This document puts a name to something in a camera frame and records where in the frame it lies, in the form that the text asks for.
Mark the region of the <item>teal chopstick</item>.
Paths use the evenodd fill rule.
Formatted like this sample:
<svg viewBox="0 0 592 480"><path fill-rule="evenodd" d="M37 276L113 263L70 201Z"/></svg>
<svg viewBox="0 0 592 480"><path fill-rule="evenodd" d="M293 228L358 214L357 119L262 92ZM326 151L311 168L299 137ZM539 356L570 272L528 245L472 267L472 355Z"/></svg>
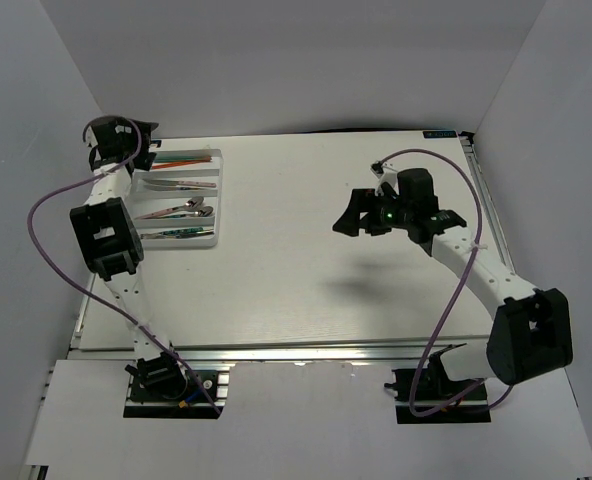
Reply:
<svg viewBox="0 0 592 480"><path fill-rule="evenodd" d="M188 161L188 160L203 160L203 161L209 160L211 162L212 161L212 157L211 156L204 156L204 157L169 158L169 159L164 159L164 158L158 159L157 158L154 161L154 164L156 164L156 163L165 163L165 162L182 162L182 161Z"/></svg>
<svg viewBox="0 0 592 480"><path fill-rule="evenodd" d="M157 155L154 162L155 163L185 163L185 162L210 162L212 160L211 155Z"/></svg>

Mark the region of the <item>pink handled knife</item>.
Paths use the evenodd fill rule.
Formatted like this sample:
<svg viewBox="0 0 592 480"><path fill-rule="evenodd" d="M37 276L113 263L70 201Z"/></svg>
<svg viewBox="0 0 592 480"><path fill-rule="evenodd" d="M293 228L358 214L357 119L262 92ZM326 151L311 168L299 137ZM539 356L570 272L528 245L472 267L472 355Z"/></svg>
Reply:
<svg viewBox="0 0 592 480"><path fill-rule="evenodd" d="M145 179L145 184L157 184L157 185L187 185L202 187L204 189L216 189L218 184L215 182L204 182L204 181L189 181L189 180L167 180L167 179Z"/></svg>

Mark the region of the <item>orange chopstick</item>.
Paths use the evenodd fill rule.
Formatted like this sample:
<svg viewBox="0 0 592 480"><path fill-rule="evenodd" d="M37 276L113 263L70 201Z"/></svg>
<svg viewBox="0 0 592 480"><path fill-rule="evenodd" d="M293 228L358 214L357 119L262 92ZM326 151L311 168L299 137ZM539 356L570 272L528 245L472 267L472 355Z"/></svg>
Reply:
<svg viewBox="0 0 592 480"><path fill-rule="evenodd" d="M165 170L171 168L180 168L180 167L187 167L189 165L196 165L202 163L209 163L210 161L203 161L203 160L188 160L182 162L165 162L165 163L156 163L152 166L151 170Z"/></svg>
<svg viewBox="0 0 592 480"><path fill-rule="evenodd" d="M185 167L189 165L206 164L211 163L212 157L192 157L192 158L174 158L174 159L163 159L153 163L152 170L164 170L171 168Z"/></svg>

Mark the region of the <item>pink handled spoon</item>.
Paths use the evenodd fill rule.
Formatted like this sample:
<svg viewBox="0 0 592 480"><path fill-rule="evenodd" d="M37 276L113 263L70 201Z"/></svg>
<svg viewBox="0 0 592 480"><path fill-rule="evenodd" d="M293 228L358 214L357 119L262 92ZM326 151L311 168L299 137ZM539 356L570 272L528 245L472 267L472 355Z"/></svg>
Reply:
<svg viewBox="0 0 592 480"><path fill-rule="evenodd" d="M166 209L162 209L159 211L155 211L152 213L141 215L138 217L138 220L164 217L167 215L175 214L177 212L195 211L197 208L201 207L203 205L203 203L204 203L204 198L202 196L192 197L192 198L188 199L187 201L185 201L181 205L178 205L175 207L169 207Z"/></svg>

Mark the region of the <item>green handled spoon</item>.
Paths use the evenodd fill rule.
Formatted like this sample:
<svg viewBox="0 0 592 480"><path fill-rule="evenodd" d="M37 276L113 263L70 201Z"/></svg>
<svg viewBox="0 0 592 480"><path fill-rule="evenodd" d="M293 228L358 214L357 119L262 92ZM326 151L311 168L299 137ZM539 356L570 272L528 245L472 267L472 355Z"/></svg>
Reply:
<svg viewBox="0 0 592 480"><path fill-rule="evenodd" d="M178 210L167 215L147 216L147 219L207 218L214 214L214 208L204 206L196 210Z"/></svg>

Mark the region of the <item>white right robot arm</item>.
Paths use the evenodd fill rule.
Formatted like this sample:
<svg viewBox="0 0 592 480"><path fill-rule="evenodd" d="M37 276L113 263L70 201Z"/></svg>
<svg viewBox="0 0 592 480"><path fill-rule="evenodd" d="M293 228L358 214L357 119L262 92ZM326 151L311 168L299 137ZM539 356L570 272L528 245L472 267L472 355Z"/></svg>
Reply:
<svg viewBox="0 0 592 480"><path fill-rule="evenodd" d="M462 217L440 209L427 170L385 174L377 188L353 190L332 229L350 237L406 231L429 257L464 280L490 315L485 346L461 344L431 354L427 384L435 396L453 397L466 380L496 378L513 386L571 364L566 296L536 287L482 249Z"/></svg>

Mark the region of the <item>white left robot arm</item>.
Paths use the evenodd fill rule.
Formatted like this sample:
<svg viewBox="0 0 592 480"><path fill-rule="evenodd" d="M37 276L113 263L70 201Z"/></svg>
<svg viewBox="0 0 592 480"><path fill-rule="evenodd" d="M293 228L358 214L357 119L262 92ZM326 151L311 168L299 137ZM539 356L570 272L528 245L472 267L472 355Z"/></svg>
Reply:
<svg viewBox="0 0 592 480"><path fill-rule="evenodd" d="M85 204L70 211L70 221L86 266L112 296L92 298L123 317L130 332L135 360L126 370L142 386L175 399L188 377L153 319L141 275L144 249L125 203L135 171L152 166L149 142L156 128L120 116L102 116L84 127L93 186Z"/></svg>

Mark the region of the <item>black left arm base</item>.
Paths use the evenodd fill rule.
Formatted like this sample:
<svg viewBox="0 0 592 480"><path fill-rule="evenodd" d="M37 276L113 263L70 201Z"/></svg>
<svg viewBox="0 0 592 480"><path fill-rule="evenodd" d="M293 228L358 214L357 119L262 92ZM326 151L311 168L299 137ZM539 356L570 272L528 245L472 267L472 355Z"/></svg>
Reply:
<svg viewBox="0 0 592 480"><path fill-rule="evenodd" d="M139 359L125 367L130 375L123 417L126 419L217 420L224 407L224 373L188 370L167 353Z"/></svg>

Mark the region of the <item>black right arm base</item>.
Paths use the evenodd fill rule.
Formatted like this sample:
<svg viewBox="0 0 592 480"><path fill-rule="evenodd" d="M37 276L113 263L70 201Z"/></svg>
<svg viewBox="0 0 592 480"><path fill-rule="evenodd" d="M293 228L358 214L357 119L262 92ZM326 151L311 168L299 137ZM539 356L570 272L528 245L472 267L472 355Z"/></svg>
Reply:
<svg viewBox="0 0 592 480"><path fill-rule="evenodd" d="M419 410L432 407L448 400L467 387L472 380L449 380L444 368L439 365L439 356L457 348L457 345L447 347L432 353L423 367L419 385L415 396L415 406ZM478 386L468 395L452 402L439 412L428 417L416 417L409 409L409 398L414 368L401 368L392 371L393 381L384 384L387 393L395 399L396 420L399 425L420 424L481 424L491 422L488 410L487 390L484 385Z"/></svg>

